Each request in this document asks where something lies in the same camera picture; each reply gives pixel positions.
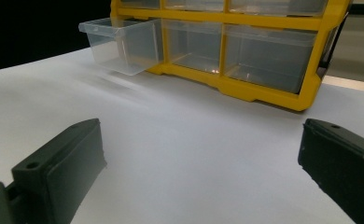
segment screw hole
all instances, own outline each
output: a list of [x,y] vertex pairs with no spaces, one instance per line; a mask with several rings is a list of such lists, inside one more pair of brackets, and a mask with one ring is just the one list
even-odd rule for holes
[[38,162],[31,162],[29,163],[27,166],[25,166],[27,169],[34,169],[36,168],[37,166],[39,166],[39,163]]

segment white tabletop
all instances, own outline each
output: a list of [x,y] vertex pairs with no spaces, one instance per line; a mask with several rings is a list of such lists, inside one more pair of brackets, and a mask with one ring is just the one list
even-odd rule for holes
[[0,70],[0,181],[68,126],[102,122],[103,170],[73,223],[351,223],[297,163],[307,118],[364,136],[364,91],[322,85],[294,113],[84,49]]

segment plastic drawer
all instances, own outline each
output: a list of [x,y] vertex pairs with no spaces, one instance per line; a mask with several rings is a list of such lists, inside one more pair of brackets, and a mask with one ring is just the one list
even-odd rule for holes
[[226,26],[226,76],[274,89],[299,92],[315,33]]
[[82,22],[94,60],[108,69],[135,75],[162,62],[161,21],[102,19]]
[[219,73],[221,26],[219,22],[164,20],[171,63]]
[[318,16],[328,0],[231,0],[230,12],[261,15]]
[[160,0],[120,0],[123,7],[160,8]]
[[223,11],[223,0],[166,0],[168,9]]

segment yellow plastic frame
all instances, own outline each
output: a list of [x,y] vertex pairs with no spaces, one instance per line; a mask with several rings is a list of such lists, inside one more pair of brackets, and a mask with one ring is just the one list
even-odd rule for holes
[[296,111],[310,107],[321,85],[321,78],[316,73],[322,52],[328,41],[329,33],[338,27],[350,5],[350,0],[328,0],[325,11],[320,17],[272,17],[230,13],[229,0],[225,0],[223,12],[203,12],[166,9],[165,0],[160,0],[160,9],[123,8],[120,0],[112,0],[112,18],[136,19],[162,18],[183,21],[217,21],[229,24],[246,24],[267,28],[299,29],[317,31],[313,51],[298,94],[279,91],[224,76],[226,35],[222,32],[219,73],[212,74],[170,63],[168,57],[167,32],[162,29],[164,62],[148,69],[148,72],[160,75],[169,74],[185,77],[217,88],[220,92],[246,101],[260,100],[273,105],[280,105]]

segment black background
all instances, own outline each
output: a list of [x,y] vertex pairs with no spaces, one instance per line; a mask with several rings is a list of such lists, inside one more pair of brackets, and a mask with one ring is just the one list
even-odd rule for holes
[[110,0],[0,1],[0,68],[84,49],[78,24],[109,14]]

